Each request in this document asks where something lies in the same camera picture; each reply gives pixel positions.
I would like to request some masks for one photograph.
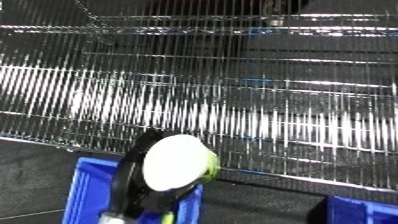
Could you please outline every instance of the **white bulb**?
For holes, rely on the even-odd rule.
[[[145,156],[143,174],[155,191],[184,187],[202,177],[207,170],[209,149],[190,135],[164,138]]]

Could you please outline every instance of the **green part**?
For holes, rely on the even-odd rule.
[[[163,214],[162,224],[174,224],[174,213],[169,212]]]
[[[219,168],[220,162],[217,155],[209,150],[207,171],[200,179],[200,182],[205,184],[216,179]]]

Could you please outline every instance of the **dark floor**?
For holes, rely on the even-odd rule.
[[[0,224],[60,223],[80,156],[90,155],[0,141]],[[307,223],[308,213],[322,200],[321,196],[215,182],[205,190],[201,223]]]

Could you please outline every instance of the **blue tray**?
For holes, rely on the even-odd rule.
[[[329,224],[398,224],[398,206],[329,197]]]
[[[75,170],[63,224],[98,224],[99,215],[109,204],[110,185],[117,162],[80,158]],[[199,220],[203,187],[178,205],[177,223],[196,224]],[[143,214],[139,223],[160,224],[160,214]]]

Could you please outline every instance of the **wire rack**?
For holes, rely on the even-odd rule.
[[[395,1],[3,0],[3,138],[123,153],[198,136],[226,170],[398,190]]]

